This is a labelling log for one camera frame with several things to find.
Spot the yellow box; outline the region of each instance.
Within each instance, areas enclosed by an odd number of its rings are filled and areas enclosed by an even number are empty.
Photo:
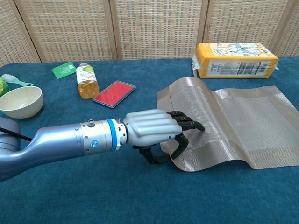
[[[278,63],[260,43],[200,43],[192,60],[201,78],[269,78]]]

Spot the blue tablecloth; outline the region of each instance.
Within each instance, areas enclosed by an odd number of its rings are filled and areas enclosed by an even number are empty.
[[[75,74],[57,80],[51,70],[62,63],[14,63],[0,68],[0,75],[14,75],[43,91],[44,106],[36,116],[13,119],[24,135],[33,137],[44,126],[124,118],[128,112],[156,108],[158,91],[181,77],[193,76],[191,59],[88,63],[101,89],[116,80],[137,89],[110,109],[82,99]],[[298,64],[299,57],[280,58],[279,70],[269,79],[204,81],[211,90],[276,85],[299,109]],[[189,173],[172,162],[151,165],[124,145],[116,152],[42,165],[0,182],[3,224],[298,222],[299,167],[253,170],[243,161],[229,161]]]

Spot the red case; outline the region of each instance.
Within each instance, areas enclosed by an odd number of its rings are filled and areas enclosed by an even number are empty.
[[[136,86],[122,82],[115,81],[106,89],[104,89],[98,96],[93,98],[94,102],[115,108],[124,98],[126,98]]]

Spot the cartoon illustration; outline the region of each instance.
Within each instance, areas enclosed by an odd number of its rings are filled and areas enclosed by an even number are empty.
[[[271,56],[272,54],[257,43],[212,43],[212,51],[225,56]]]

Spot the white bowl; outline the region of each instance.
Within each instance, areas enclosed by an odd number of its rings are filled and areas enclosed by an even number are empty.
[[[43,107],[43,92],[36,86],[9,91],[0,98],[0,111],[12,118],[30,118]]]

